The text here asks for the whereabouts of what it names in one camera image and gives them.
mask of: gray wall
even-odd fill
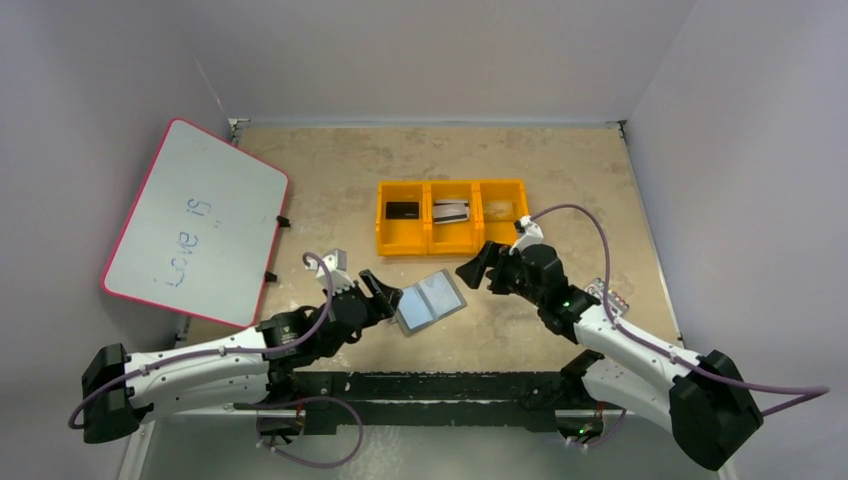
[[[630,115],[694,0],[174,0],[230,117]]]
[[[844,1],[699,1],[630,119],[688,344],[834,389],[768,418],[742,478],[848,478],[846,25]]]
[[[174,317],[98,277],[169,118],[226,120],[156,1],[0,5],[0,465],[113,479],[124,442],[65,427],[97,349],[163,346]]]

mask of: wooden table surface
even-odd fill
[[[462,257],[376,254],[374,220],[381,180],[522,178],[531,212],[579,203],[594,212],[609,237],[612,287],[631,304],[626,318],[666,341],[677,332],[629,160],[613,128],[248,128],[239,147],[282,168],[291,180],[284,230],[262,301],[261,319],[323,302],[304,251],[348,253],[353,275],[369,268],[384,283],[411,285]],[[559,211],[539,221],[545,242],[563,260],[572,283],[602,276],[603,251],[591,222]],[[583,348],[545,329],[534,307],[517,296],[470,290],[468,306],[412,337],[382,322],[312,370],[551,371]],[[232,328],[192,319],[189,342],[225,336]]]

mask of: orange bin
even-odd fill
[[[463,199],[469,219],[433,223],[433,202]],[[389,202],[416,202],[416,219],[387,219]],[[512,244],[518,238],[513,223],[528,215],[524,181],[439,180],[380,182],[377,187],[377,254],[474,255],[486,240]]]

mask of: whiteboard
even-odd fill
[[[286,174],[183,119],[159,151],[103,274],[108,293],[252,324]]]

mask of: purple cable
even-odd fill
[[[223,351],[223,355],[227,355],[229,353],[248,353],[248,354],[250,354],[250,353],[256,353],[256,354],[282,353],[282,352],[285,352],[287,350],[291,350],[292,348],[295,348],[298,345],[302,344],[303,342],[307,341],[309,339],[309,337],[314,335],[315,332],[318,331],[319,328],[321,328],[321,325],[324,323],[324,321],[327,319],[327,316],[330,313],[330,304],[331,304],[332,299],[333,299],[333,290],[334,290],[333,277],[330,274],[330,269],[327,268],[327,265],[324,263],[324,261],[321,259],[321,257],[319,257],[318,255],[315,255],[314,253],[306,252],[306,253],[303,254],[303,257],[302,257],[303,263],[307,263],[306,262],[307,258],[311,258],[311,259],[315,260],[316,262],[318,262],[318,266],[321,267],[321,270],[324,270],[324,275],[327,277],[327,302],[324,304],[324,308],[321,310],[321,314],[318,316],[318,320],[315,321],[315,323],[312,325],[312,327],[309,330],[307,330],[307,332],[302,337],[298,338],[297,340],[295,340],[291,343],[286,343],[284,345],[280,345],[280,346],[272,347],[272,348],[246,348],[246,347],[225,348],[224,351]],[[148,371],[155,370],[159,367],[164,367],[165,365],[170,365],[172,363],[181,362],[183,360],[188,360],[188,359],[192,359],[192,358],[206,357],[206,356],[223,356],[223,355],[222,355],[222,352],[219,351],[217,348],[210,348],[208,350],[198,350],[196,352],[181,353],[179,355],[174,355],[173,357],[165,358],[165,359],[150,363],[150,364],[147,365],[147,370]],[[142,374],[141,370],[133,370],[132,372],[125,373],[121,376],[113,378],[112,380],[109,380],[108,382],[103,384],[103,386],[101,386],[97,390],[91,392],[87,397],[85,397],[82,400],[82,402],[80,402],[79,405],[77,405],[77,407],[71,413],[71,418],[68,419],[68,427],[70,427],[72,430],[82,430],[82,429],[84,429],[85,424],[76,423],[76,420],[77,420],[77,417],[79,416],[80,412],[82,412],[83,409],[89,403],[91,403],[95,398],[99,397],[100,395],[111,390],[116,385],[118,385],[122,382],[126,382],[128,380],[132,380],[133,378],[138,377],[141,374]]]
[[[656,352],[656,353],[668,358],[669,360],[671,360],[673,362],[677,362],[677,363],[683,365],[684,367],[686,367],[689,370],[697,373],[698,375],[709,378],[710,380],[713,380],[715,382],[723,383],[725,385],[730,385],[731,387],[754,390],[754,391],[757,391],[757,392],[774,393],[774,394],[778,394],[778,395],[800,395],[800,397],[798,397],[798,398],[789,400],[787,402],[784,402],[784,403],[781,403],[779,405],[775,405],[774,407],[767,408],[767,409],[763,410],[762,413],[763,413],[764,417],[775,414],[775,413],[780,412],[782,410],[786,410],[789,407],[794,407],[795,405],[798,405],[800,403],[810,401],[814,398],[817,398],[817,397],[824,395],[825,393],[830,392],[830,388],[826,387],[826,386],[818,386],[818,387],[773,387],[773,386],[769,386],[769,385],[759,385],[759,384],[756,384],[756,383],[740,382],[739,380],[723,377],[721,375],[716,375],[716,374],[714,374],[712,372],[708,372],[707,370],[704,370],[703,368],[701,368],[697,365],[694,365],[694,364],[692,364],[692,363],[690,363],[690,362],[688,362],[688,361],[686,361],[686,360],[684,360],[680,357],[672,355],[672,353],[669,352],[668,350],[666,350],[662,347],[659,347],[657,345],[654,345],[653,343],[651,343],[651,342],[639,337],[638,335],[634,334],[633,332],[627,330],[624,326],[620,325],[615,320],[616,317],[612,313],[612,309],[610,308],[610,303],[609,303],[609,284],[610,284],[609,243],[607,242],[607,236],[606,236],[606,233],[604,233],[603,227],[601,227],[601,223],[592,214],[592,212],[590,212],[585,207],[582,207],[580,205],[576,205],[576,204],[572,204],[572,203],[563,203],[563,204],[560,204],[560,205],[554,205],[552,207],[546,208],[546,209],[542,210],[541,212],[539,212],[535,215],[532,215],[530,217],[530,220],[535,221],[537,218],[539,218],[543,215],[546,215],[550,212],[553,212],[554,210],[560,210],[560,209],[564,209],[564,208],[571,208],[571,209],[579,210],[584,215],[589,217],[589,220],[591,220],[592,223],[595,224],[595,228],[598,229],[598,234],[601,236],[601,243],[604,246],[604,263],[605,263],[605,266],[604,266],[604,285],[606,285],[606,288],[604,289],[604,292],[603,292],[603,302],[602,302],[602,304],[604,306],[604,311],[607,314],[607,318],[610,320],[610,323],[612,323],[619,331],[621,331],[621,333],[625,337],[629,338],[630,340],[638,343],[639,345],[642,345],[643,347],[645,347],[645,348],[647,348],[647,349],[649,349],[653,352]]]
[[[347,456],[345,456],[341,460],[336,460],[334,462],[314,462],[312,460],[306,460],[305,458],[300,458],[300,457],[297,457],[295,455],[292,455],[291,453],[284,452],[283,450],[276,448],[275,446],[271,445],[270,443],[268,443],[268,442],[266,442],[262,439],[262,429],[260,427],[260,421],[264,417],[261,417],[261,416],[257,417],[257,419],[256,419],[256,435],[259,437],[259,441],[260,441],[260,443],[257,444],[257,446],[265,447],[267,450],[274,452],[274,453],[276,453],[277,455],[279,455],[283,458],[287,458],[287,459],[289,459],[289,460],[291,460],[295,463],[299,463],[303,466],[312,467],[312,468],[335,468],[335,467],[344,465],[345,463],[351,461],[353,459],[353,457],[356,456],[356,453],[359,451],[359,447],[362,446],[362,439],[365,436],[365,429],[362,426],[362,419],[359,417],[359,414],[356,413],[356,410],[354,410],[353,407],[351,407],[347,402],[344,402],[342,400],[339,400],[339,399],[333,398],[333,397],[318,396],[318,397],[307,397],[307,398],[303,398],[303,399],[300,399],[300,400],[293,400],[291,402],[285,402],[285,403],[271,403],[271,404],[256,403],[256,404],[251,405],[251,407],[257,408],[257,409],[272,410],[272,409],[280,409],[280,408],[290,408],[290,407],[294,407],[294,406],[297,406],[297,405],[302,404],[302,403],[312,403],[312,402],[335,403],[336,405],[340,405],[345,410],[350,412],[350,414],[353,416],[353,419],[356,421],[356,426],[359,428],[359,437],[356,439],[356,445],[353,447],[353,450],[351,450],[351,452],[349,454],[347,454]]]

